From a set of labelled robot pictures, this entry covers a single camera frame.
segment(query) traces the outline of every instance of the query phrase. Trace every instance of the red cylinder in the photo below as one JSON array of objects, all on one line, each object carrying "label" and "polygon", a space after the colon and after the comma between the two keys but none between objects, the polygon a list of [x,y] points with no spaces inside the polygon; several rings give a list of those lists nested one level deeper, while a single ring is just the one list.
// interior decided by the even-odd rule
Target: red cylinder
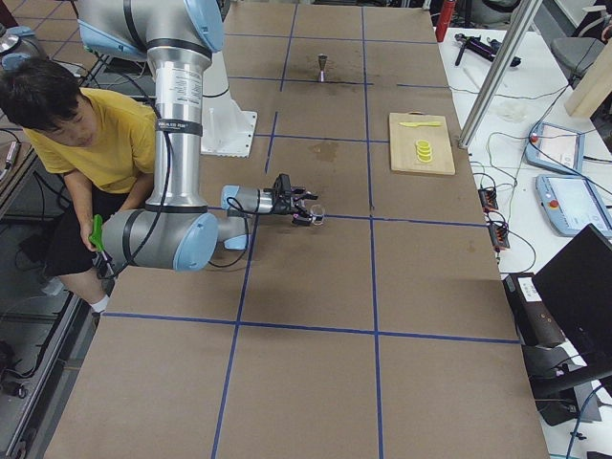
[{"label": "red cylinder", "polygon": [[444,35],[447,34],[448,24],[450,24],[450,18],[455,10],[456,3],[456,0],[444,0],[438,24],[436,25],[436,40],[438,40],[438,43],[444,41]]}]

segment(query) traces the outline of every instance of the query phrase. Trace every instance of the white sock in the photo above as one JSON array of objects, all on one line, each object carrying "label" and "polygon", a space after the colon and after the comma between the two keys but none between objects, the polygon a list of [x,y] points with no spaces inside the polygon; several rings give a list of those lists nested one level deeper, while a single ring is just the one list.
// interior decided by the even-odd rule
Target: white sock
[{"label": "white sock", "polygon": [[101,313],[102,311],[106,309],[109,299],[111,298],[108,295],[105,295],[104,298],[101,299],[99,302],[90,304],[90,306],[92,307],[95,313]]}]

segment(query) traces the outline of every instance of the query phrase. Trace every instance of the white table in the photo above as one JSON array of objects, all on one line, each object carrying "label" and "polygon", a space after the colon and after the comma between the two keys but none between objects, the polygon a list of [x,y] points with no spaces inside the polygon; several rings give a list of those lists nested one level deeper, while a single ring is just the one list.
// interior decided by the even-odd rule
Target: white table
[{"label": "white table", "polygon": [[[461,45],[454,38],[456,33],[482,35],[482,41],[486,41],[487,38],[502,41],[505,32],[448,29],[445,41],[440,44],[440,54],[447,72],[448,84],[453,88],[455,109],[463,126],[491,64],[483,57],[466,50],[460,65],[455,66]],[[497,191],[497,201],[500,213],[507,219],[510,216],[510,230],[529,241],[535,249],[536,258],[534,261],[534,254],[529,245],[511,234],[511,248],[500,253],[500,272],[520,272],[529,269],[536,273],[571,238],[555,233],[537,200],[536,176],[553,172],[521,163],[521,158],[526,137],[560,91],[546,97],[536,97],[560,90],[567,85],[567,80],[550,54],[546,43],[536,33],[529,32],[525,35],[516,55],[522,59],[522,62],[506,72],[497,94],[523,97],[523,99],[495,97],[470,143],[468,152],[470,160],[473,161],[472,169],[475,173],[488,174],[498,185],[510,183],[512,181],[510,176],[516,177],[518,182],[514,196],[510,186],[500,186]],[[545,120],[580,132],[592,131],[585,136],[585,154],[590,157],[612,160],[599,133],[594,131],[592,122],[589,119],[572,118],[566,113],[563,102],[571,94],[572,88],[567,88]],[[503,135],[491,137],[493,132],[501,132],[525,140],[512,139]],[[487,142],[489,142],[491,155],[487,151]],[[596,183],[612,190],[612,164],[585,161],[582,173]],[[474,175],[474,179],[478,185],[481,181],[483,186],[492,184],[491,180],[483,175]],[[611,195],[601,190],[600,194],[606,204],[612,203]],[[569,355],[576,354],[569,343],[567,343],[566,350]],[[601,393],[602,391],[598,393],[601,399],[610,403],[607,394]],[[579,432],[587,439],[575,441],[572,457],[586,457],[586,451],[589,450],[612,455],[612,408],[602,407],[601,416],[602,422],[600,423],[580,425]],[[550,427],[542,421],[542,429],[551,454],[562,454],[562,457],[565,457],[574,424],[574,421],[568,421],[559,426]]]}]

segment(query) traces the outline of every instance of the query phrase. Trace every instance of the yellow knife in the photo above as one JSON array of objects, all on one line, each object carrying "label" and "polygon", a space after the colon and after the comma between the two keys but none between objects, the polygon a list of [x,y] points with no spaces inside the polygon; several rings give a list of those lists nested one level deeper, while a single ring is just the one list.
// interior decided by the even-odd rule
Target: yellow knife
[{"label": "yellow knife", "polygon": [[419,126],[441,126],[441,121],[401,121],[400,126],[404,127],[419,127]]}]

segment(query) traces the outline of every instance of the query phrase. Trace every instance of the cutting board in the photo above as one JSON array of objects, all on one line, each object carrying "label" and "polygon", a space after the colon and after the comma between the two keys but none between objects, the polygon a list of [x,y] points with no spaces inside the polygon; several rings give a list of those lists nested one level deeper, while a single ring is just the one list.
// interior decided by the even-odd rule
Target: cutting board
[{"label": "cutting board", "polygon": [[[400,125],[402,121],[439,121],[441,125],[404,127]],[[445,117],[390,113],[389,139],[391,140],[391,170],[420,174],[455,174]],[[416,141],[419,140],[428,141],[431,144],[430,163],[423,163],[417,157]]]}]

